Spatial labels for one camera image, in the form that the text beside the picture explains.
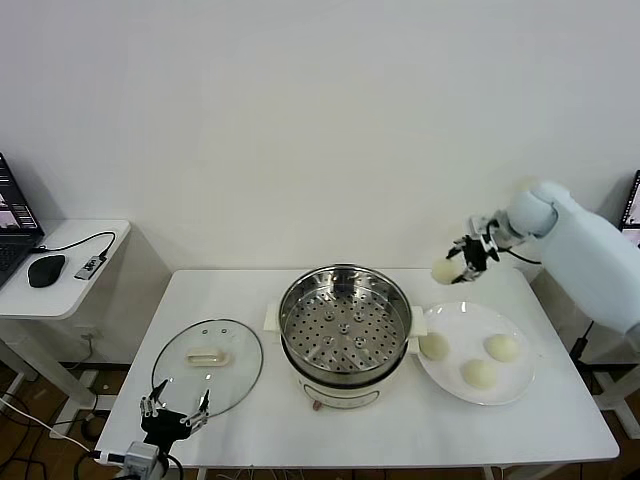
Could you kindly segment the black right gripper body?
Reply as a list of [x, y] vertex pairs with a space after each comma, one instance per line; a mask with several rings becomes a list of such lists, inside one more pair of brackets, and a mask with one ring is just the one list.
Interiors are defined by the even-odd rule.
[[466, 270], [470, 274], [482, 274], [487, 270], [490, 261], [500, 261], [498, 250], [493, 244], [472, 237], [464, 238], [463, 254]]

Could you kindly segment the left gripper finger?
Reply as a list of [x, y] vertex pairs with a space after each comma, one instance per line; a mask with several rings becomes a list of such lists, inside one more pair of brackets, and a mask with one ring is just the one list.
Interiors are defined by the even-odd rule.
[[151, 393], [143, 396], [140, 400], [140, 412], [142, 417], [157, 417], [158, 409], [161, 408], [159, 397], [164, 391], [168, 380], [165, 379], [152, 388]]
[[182, 424], [190, 432], [195, 433], [204, 427], [209, 418], [209, 394], [210, 390], [207, 389], [200, 398], [200, 403], [197, 410], [182, 419]]

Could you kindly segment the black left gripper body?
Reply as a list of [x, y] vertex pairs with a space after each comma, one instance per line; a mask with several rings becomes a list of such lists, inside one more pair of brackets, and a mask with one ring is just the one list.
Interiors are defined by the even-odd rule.
[[192, 428], [186, 424], [187, 416], [171, 410], [161, 409], [157, 415], [143, 415], [141, 428], [145, 432], [145, 443], [173, 443], [185, 440]]

